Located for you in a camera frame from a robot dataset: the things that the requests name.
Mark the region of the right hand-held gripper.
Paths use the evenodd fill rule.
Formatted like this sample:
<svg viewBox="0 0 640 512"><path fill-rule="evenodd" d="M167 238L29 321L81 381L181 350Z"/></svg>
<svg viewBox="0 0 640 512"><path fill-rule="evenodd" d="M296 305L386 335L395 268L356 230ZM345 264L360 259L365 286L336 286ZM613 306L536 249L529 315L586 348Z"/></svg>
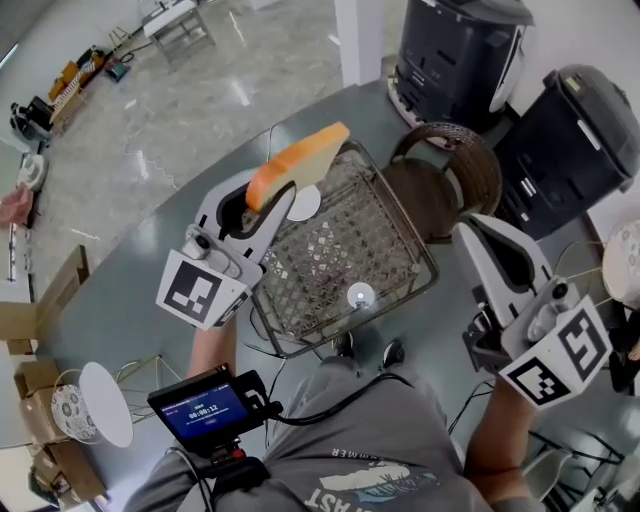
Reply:
<svg viewBox="0 0 640 512"><path fill-rule="evenodd" d="M612 352L591 298L551 278L536 241L501 219L464 215L452 241L471 288L482 289L474 297L492 309L485 304L462 334L474 368L501 377L538 410L580 395ZM521 294L540 289L519 313Z"/></svg>

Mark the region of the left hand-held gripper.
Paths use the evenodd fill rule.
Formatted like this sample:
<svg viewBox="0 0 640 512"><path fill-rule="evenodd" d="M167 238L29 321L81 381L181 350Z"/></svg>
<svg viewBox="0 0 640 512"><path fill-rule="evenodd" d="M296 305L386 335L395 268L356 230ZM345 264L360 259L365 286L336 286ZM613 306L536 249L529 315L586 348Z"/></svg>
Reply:
<svg viewBox="0 0 640 512"><path fill-rule="evenodd" d="M265 274L261 261L295 200L290 181L243 231L249 183L244 170L212 188L182 248L169 253L156 304L198 329L223 326L250 298Z"/></svg>

